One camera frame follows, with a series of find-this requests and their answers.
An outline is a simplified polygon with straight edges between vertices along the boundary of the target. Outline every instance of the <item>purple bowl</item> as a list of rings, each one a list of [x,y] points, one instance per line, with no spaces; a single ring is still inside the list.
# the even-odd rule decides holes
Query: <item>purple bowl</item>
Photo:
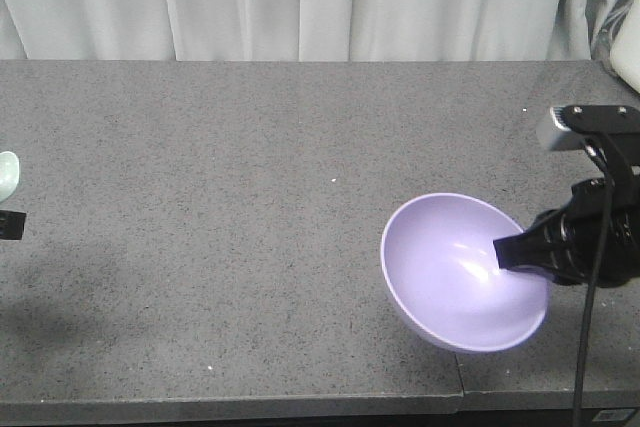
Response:
[[[544,320],[549,282],[498,267],[493,240],[522,228],[481,200],[428,194],[389,219],[380,256],[391,302],[429,342],[494,352],[529,338]]]

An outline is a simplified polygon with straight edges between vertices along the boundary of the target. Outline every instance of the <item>black object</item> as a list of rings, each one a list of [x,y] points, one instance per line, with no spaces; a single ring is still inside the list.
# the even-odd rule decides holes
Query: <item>black object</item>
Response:
[[[27,214],[0,210],[0,239],[20,240],[24,232],[24,222]]]
[[[600,287],[615,287],[640,276],[640,112],[618,105],[569,105],[561,120],[584,137],[583,148],[613,184],[613,206]],[[494,241],[500,268],[533,271],[557,284],[587,283],[596,255],[605,201],[602,178],[571,188],[562,208],[540,214],[524,233]]]

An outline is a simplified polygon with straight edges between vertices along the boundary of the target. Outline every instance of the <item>bowl rim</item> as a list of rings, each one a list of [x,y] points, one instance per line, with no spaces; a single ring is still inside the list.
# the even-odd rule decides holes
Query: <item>bowl rim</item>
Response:
[[[459,194],[459,193],[455,193],[455,192],[433,192],[433,193],[429,193],[429,194],[420,195],[418,197],[414,197],[411,200],[408,200],[407,202],[402,204],[400,207],[398,207],[398,209],[396,209],[396,211],[393,213],[393,215],[389,218],[389,220],[387,221],[387,224],[384,227],[384,231],[382,232],[382,240],[380,242],[380,262],[382,264],[382,273],[384,274],[385,282],[387,284],[387,289],[391,293],[391,295],[393,296],[393,300],[396,302],[396,305],[398,307],[400,307],[400,309],[402,309],[402,313],[404,315],[406,315],[411,322],[413,322],[415,327],[419,328],[420,331],[426,333],[427,335],[431,336],[432,338],[437,339],[443,345],[450,346],[450,347],[452,347],[454,349],[462,350],[462,351],[466,351],[466,352],[477,352],[477,353],[497,352],[497,351],[506,350],[506,349],[509,349],[511,347],[515,347],[518,344],[521,344],[522,342],[527,340],[529,337],[531,337],[531,335],[533,335],[533,333],[536,330],[538,330],[538,328],[540,327],[540,324],[542,324],[543,320],[545,319],[547,310],[549,308],[549,289],[550,289],[549,281],[546,280],[546,279],[545,279],[546,280],[546,282],[545,282],[545,287],[546,288],[544,289],[546,306],[545,306],[545,309],[542,312],[542,314],[536,320],[536,322],[533,323],[532,327],[530,329],[528,329],[524,334],[518,336],[516,339],[514,339],[514,340],[512,340],[510,342],[505,342],[503,344],[494,345],[494,346],[491,346],[491,347],[478,347],[478,346],[473,346],[473,345],[465,345],[465,344],[462,344],[462,343],[459,343],[459,342],[455,342],[455,341],[449,340],[449,339],[447,339],[447,338],[445,338],[445,337],[433,332],[433,330],[431,330],[428,327],[426,327],[422,322],[420,322],[413,315],[413,313],[411,313],[411,311],[407,308],[407,306],[402,302],[402,300],[398,296],[398,294],[397,294],[397,292],[396,292],[396,290],[395,290],[395,288],[394,288],[394,286],[393,286],[393,284],[391,282],[391,279],[389,278],[389,273],[387,271],[387,264],[386,264],[385,255],[384,255],[389,229],[393,225],[393,223],[396,220],[396,218],[404,210],[406,210],[409,206],[411,206],[414,203],[417,203],[417,202],[420,202],[420,201],[423,201],[423,200],[426,200],[426,199],[432,199],[432,198],[435,198],[435,197],[455,197],[455,198],[458,198],[458,199],[468,200],[468,201],[474,202],[476,204],[480,204],[483,207],[486,207],[486,208],[496,212],[497,214],[502,216],[505,220],[509,221],[518,230],[518,232],[523,232],[523,229],[520,226],[520,224],[518,224],[515,220],[513,220],[507,214],[502,212],[500,209],[498,209],[497,207],[489,204],[488,202],[485,202],[484,200],[480,200],[480,199],[477,199],[475,197],[471,197],[469,195]],[[516,272],[514,272],[514,274],[534,275],[534,274],[516,273]]]

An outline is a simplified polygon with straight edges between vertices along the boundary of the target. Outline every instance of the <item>curtain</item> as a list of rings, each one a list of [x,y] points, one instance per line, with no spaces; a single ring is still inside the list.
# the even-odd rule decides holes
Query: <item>curtain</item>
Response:
[[[0,0],[0,58],[589,58],[620,0]]]

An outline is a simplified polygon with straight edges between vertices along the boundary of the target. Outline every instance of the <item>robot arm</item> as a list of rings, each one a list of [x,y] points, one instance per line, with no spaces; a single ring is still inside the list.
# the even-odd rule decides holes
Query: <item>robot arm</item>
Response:
[[[598,285],[640,276],[640,112],[617,105],[553,107],[538,126],[550,150],[584,149],[613,182],[612,215]],[[540,214],[524,233],[494,241],[500,268],[533,271],[563,285],[587,283],[605,202],[603,178],[572,186],[560,209]]]

